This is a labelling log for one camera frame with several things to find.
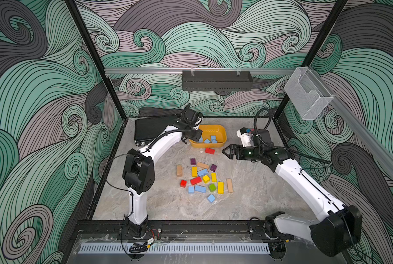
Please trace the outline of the blue cube bottom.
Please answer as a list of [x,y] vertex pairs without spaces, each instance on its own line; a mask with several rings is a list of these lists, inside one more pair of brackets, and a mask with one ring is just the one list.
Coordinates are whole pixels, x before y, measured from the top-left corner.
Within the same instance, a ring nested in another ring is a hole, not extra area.
[[213,195],[213,194],[211,194],[211,195],[209,195],[208,197],[207,197],[207,199],[208,199],[208,201],[210,202],[210,203],[213,203],[214,201],[215,201],[215,196]]

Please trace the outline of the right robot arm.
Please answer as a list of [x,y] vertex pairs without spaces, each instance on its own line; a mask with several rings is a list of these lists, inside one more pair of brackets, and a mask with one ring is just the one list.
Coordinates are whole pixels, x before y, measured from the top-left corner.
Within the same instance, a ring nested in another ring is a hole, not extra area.
[[347,206],[317,183],[307,168],[302,168],[294,155],[303,153],[289,147],[275,146],[266,128],[258,129],[255,114],[253,129],[246,127],[237,131],[241,144],[230,144],[222,150],[229,159],[260,162],[284,179],[307,203],[315,214],[314,221],[297,218],[278,211],[266,217],[264,230],[269,238],[271,257],[281,259],[286,254],[285,244],[295,237],[313,243],[323,254],[334,257],[353,250],[359,257],[363,253],[356,248],[360,242],[363,215],[355,205]]

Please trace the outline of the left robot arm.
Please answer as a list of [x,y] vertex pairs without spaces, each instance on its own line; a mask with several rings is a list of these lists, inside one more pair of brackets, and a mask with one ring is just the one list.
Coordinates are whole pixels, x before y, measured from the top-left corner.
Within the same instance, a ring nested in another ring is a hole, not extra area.
[[187,105],[149,145],[128,151],[122,178],[130,193],[126,219],[132,236],[141,238],[146,233],[149,220],[147,192],[155,182],[155,164],[176,143],[186,139],[199,141],[202,121],[203,114]]

